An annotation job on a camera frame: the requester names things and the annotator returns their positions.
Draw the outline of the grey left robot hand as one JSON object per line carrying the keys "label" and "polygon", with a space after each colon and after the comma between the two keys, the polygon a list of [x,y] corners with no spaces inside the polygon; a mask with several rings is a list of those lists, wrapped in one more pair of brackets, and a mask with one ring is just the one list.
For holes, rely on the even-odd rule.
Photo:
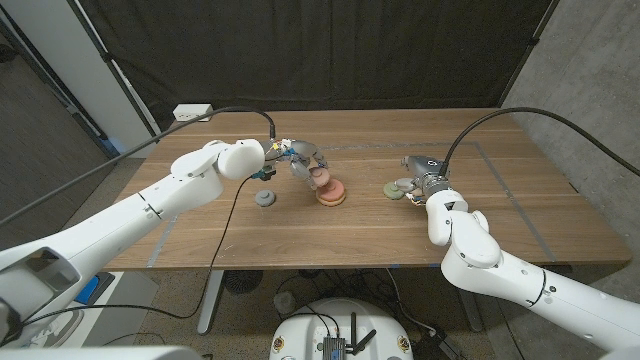
{"label": "grey left robot hand", "polygon": [[278,162],[288,162],[291,173],[303,179],[311,189],[315,190],[318,185],[312,179],[309,168],[311,160],[314,159],[321,168],[328,168],[320,148],[313,143],[283,138],[261,142],[261,145],[265,153],[264,165],[257,173],[251,175],[252,179],[268,181],[276,174]]}

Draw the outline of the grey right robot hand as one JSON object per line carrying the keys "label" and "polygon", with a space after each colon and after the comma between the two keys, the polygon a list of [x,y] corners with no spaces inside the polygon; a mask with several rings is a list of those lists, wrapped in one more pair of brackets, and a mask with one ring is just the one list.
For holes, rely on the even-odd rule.
{"label": "grey right robot hand", "polygon": [[401,165],[412,174],[411,178],[401,178],[394,182],[405,194],[424,195],[429,198],[436,192],[450,189],[447,174],[440,175],[443,167],[440,160],[426,156],[405,156]]}

